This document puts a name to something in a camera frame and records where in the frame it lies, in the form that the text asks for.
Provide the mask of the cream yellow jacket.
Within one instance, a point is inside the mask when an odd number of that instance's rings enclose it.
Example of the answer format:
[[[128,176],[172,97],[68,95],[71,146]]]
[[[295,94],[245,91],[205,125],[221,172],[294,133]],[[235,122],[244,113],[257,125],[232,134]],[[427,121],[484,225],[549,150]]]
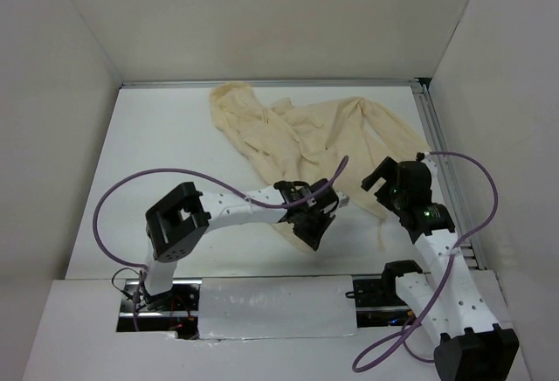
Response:
[[[333,176],[346,156],[349,163],[335,188],[380,222],[388,213],[362,190],[361,181],[387,156],[406,161],[430,148],[397,114],[363,97],[302,107],[284,98],[267,107],[249,84],[231,82],[210,91],[210,115],[267,184],[312,184]]]

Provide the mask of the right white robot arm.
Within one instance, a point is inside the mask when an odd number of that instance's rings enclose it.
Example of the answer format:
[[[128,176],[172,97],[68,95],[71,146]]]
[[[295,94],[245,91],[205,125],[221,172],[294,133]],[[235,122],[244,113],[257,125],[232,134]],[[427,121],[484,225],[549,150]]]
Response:
[[[388,359],[417,330],[434,344],[433,358],[442,380],[505,380],[520,348],[513,329],[502,328],[475,284],[461,252],[462,237],[443,204],[432,200],[437,175],[434,152],[418,153],[412,161],[386,157],[362,180],[377,202],[394,213],[427,265],[427,274],[413,260],[386,264],[381,293],[391,304],[404,302],[415,319],[389,335],[392,345],[368,364],[355,360],[362,373]]]

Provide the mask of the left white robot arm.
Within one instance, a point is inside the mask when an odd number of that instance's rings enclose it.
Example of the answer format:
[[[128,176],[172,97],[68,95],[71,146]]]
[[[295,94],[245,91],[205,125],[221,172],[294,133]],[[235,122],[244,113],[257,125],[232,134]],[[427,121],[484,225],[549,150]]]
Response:
[[[279,181],[240,195],[203,193],[192,182],[179,184],[145,214],[152,258],[141,283],[140,308],[161,310],[172,302],[177,262],[190,255],[207,232],[244,224],[284,225],[314,251],[349,196],[323,178],[314,184]]]

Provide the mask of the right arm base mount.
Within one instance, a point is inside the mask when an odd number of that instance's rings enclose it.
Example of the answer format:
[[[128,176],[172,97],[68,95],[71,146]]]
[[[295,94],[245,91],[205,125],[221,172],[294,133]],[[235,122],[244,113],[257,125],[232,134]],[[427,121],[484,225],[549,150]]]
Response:
[[[353,276],[352,289],[345,297],[355,304],[357,327],[401,327],[411,309],[397,296],[396,277],[422,272],[414,260],[398,260],[387,263],[380,275]]]

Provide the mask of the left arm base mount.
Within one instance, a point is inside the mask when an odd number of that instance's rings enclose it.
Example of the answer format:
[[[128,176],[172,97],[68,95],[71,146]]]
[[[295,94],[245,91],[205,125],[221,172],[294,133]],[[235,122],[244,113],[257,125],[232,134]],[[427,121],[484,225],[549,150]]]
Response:
[[[169,332],[182,340],[197,340],[202,281],[175,280],[170,291],[149,296],[139,286],[138,277],[137,270],[123,267],[110,280],[121,295],[116,330]]]

